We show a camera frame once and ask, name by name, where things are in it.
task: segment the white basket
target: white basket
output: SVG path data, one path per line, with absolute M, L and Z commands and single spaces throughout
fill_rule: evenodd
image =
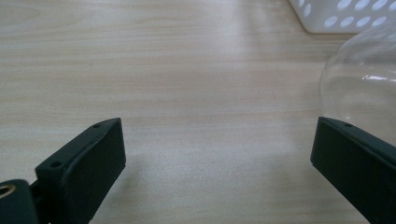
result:
M 396 18 L 396 0 L 290 0 L 290 3 L 311 33 L 356 34 Z

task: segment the light wood grain surface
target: light wood grain surface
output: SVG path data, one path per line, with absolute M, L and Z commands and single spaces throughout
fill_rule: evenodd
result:
M 309 161 L 350 37 L 286 0 L 2 1 L 0 182 L 120 117 L 127 166 L 92 224 L 367 223 Z

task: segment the transparent glass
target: transparent glass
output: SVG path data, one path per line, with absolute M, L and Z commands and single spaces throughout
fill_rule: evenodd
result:
M 323 116 L 396 146 L 396 21 L 349 39 L 320 78 Z

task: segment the screw hole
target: screw hole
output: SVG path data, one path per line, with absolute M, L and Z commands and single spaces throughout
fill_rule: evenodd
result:
M 60 165 L 62 165 L 62 163 L 61 163 L 61 162 L 59 162 L 59 161 L 55 161 L 55 162 L 53 162 L 53 163 L 51 163 L 51 164 L 50 164 L 50 167 L 52 167 L 52 168 L 56 168 L 56 167 L 59 167 Z
M 15 185 L 5 185 L 0 187 L 0 199 L 5 198 L 16 189 Z

